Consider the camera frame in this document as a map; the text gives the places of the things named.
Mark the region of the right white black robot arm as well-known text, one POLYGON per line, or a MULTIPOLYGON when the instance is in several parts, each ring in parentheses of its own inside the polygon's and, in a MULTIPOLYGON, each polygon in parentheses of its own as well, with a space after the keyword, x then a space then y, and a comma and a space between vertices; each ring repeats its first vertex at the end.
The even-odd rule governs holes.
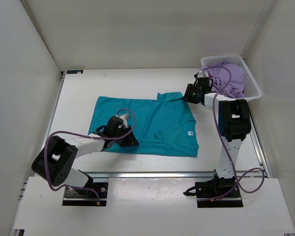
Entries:
POLYGON ((239 149, 251 131, 248 104, 245 99, 228 98, 213 92, 213 79, 204 72, 195 74, 195 82, 188 84, 183 101, 209 106, 222 143, 220 158, 213 178, 197 182, 186 190, 186 196, 196 196, 200 201, 214 201, 223 197, 239 197, 239 177, 236 161, 239 149))

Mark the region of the blue label sticker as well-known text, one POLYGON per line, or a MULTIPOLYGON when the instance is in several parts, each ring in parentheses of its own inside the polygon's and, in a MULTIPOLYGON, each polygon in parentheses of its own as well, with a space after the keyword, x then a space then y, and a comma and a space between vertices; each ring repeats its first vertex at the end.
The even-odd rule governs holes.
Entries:
POLYGON ((66 74, 83 74, 83 70, 67 70, 66 74))

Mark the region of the purple t shirt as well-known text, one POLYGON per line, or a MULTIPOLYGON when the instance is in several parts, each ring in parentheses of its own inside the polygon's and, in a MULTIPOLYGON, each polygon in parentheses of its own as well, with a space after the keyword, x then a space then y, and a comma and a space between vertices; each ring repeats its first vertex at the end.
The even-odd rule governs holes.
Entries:
POLYGON ((213 79, 213 88, 215 92, 221 91, 221 94, 229 98, 244 98, 245 71, 230 60, 218 62, 211 66, 203 65, 200 68, 213 79))

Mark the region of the white plastic basket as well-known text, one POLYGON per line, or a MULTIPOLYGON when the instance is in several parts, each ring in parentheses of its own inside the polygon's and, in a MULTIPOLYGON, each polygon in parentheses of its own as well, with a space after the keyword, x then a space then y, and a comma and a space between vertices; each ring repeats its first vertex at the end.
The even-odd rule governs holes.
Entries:
POLYGON ((247 102, 258 99, 262 96, 262 92, 255 81, 253 75, 251 74, 247 64, 245 63, 244 59, 240 55, 230 54, 230 55, 218 55, 218 56, 209 56, 203 57, 201 59, 202 66, 205 65, 207 67, 212 66, 219 62, 230 61, 233 64, 241 67, 244 72, 244 80, 245 80, 245 87, 243 90, 243 94, 245 95, 245 100, 247 102))

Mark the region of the aluminium rail front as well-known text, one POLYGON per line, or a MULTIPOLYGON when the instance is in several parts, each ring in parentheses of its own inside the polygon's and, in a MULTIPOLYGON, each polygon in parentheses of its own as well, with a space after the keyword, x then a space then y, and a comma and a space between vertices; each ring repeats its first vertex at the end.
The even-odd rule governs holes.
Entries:
POLYGON ((213 172, 87 172, 93 178, 211 178, 213 172))

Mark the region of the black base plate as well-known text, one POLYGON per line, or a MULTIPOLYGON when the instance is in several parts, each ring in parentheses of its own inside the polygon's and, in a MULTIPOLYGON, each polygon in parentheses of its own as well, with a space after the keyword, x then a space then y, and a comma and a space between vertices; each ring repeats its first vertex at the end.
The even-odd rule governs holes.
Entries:
POLYGON ((240 190, 232 186, 218 186, 213 180, 196 182, 197 208, 243 207, 240 190))
POLYGON ((108 178, 94 178, 92 189, 97 192, 100 203, 98 202, 97 195, 92 191, 85 190, 70 190, 65 188, 62 205, 63 206, 75 206, 75 207, 105 207, 108 197, 108 178))

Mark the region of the teal t shirt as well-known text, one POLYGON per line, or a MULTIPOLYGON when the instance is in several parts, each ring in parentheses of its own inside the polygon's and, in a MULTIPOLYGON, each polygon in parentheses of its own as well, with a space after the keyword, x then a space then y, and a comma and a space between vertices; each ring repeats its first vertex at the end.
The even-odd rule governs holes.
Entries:
POLYGON ((100 96, 94 107, 89 133, 107 124, 108 119, 131 111, 129 118, 138 146, 120 147, 114 144, 109 152, 197 157, 199 145, 196 121, 181 92, 158 94, 157 99, 126 99, 100 96))

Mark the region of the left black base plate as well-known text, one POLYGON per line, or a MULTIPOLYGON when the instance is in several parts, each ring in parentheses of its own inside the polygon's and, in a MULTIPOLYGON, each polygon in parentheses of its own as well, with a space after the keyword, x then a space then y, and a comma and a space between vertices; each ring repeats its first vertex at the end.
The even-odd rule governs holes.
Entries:
POLYGON ((75 207, 105 207, 108 197, 108 178, 94 178, 92 189, 97 192, 100 203, 98 202, 97 195, 92 191, 85 190, 70 190, 65 188, 62 205, 63 206, 75 206, 75 207))

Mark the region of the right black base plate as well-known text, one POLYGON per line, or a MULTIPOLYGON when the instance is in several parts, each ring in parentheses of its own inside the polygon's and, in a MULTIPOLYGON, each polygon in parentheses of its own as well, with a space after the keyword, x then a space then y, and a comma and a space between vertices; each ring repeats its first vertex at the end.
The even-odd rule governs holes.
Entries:
POLYGON ((197 208, 243 207, 240 190, 232 186, 218 186, 213 180, 196 182, 197 208))

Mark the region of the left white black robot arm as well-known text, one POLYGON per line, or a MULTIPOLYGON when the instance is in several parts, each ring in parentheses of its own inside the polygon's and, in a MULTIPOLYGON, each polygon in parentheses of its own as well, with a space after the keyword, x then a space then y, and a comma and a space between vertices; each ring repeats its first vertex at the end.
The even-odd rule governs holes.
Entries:
POLYGON ((93 192, 93 179, 85 172, 72 168, 76 158, 103 152, 114 144, 121 148, 137 147, 139 142, 128 124, 129 114, 112 116, 106 125, 100 126, 90 136, 78 135, 65 140, 54 135, 46 141, 35 158, 31 169, 49 182, 53 188, 66 186, 76 189, 83 197, 93 192))

